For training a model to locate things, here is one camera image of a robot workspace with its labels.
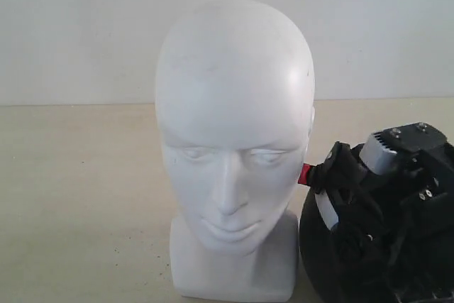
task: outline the eye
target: eye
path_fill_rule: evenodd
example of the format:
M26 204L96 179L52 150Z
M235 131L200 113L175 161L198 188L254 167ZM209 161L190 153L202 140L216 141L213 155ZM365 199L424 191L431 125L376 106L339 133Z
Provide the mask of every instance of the eye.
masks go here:
M183 155L191 160L202 159L203 157L212 154L214 151L205 147L188 147L181 149Z
M250 159L259 165L271 165L279 161L285 153L283 150L252 150Z

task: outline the mannequin head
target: mannequin head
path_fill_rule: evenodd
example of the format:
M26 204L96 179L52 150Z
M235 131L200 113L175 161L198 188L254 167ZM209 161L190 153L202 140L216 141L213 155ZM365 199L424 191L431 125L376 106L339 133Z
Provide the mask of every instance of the mannequin head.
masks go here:
M246 255L274 228L301 172L313 102L309 47L279 11L221 1L173 26L157 121L181 213L206 248Z

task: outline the nose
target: nose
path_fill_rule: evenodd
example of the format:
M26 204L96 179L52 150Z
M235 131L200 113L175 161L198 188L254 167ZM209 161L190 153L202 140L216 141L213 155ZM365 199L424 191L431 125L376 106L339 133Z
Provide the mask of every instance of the nose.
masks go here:
M224 216L231 216L248 203L248 193L238 186L241 170L239 153L223 155L221 176L214 188L213 199Z

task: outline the mannequin base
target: mannequin base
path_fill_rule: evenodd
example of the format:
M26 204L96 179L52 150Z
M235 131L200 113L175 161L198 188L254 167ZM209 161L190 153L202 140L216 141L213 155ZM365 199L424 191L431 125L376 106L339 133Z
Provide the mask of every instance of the mannequin base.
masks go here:
M229 302L286 302L298 265L298 219L286 211L250 255L218 255L205 249L182 216L172 221L170 262L176 291L185 297Z

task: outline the black device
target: black device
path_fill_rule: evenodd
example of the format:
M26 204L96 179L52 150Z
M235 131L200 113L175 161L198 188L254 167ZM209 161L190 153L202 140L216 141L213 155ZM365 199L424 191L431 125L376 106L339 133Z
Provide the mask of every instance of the black device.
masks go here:
M325 303L454 303L454 147L427 123L305 165L300 251Z

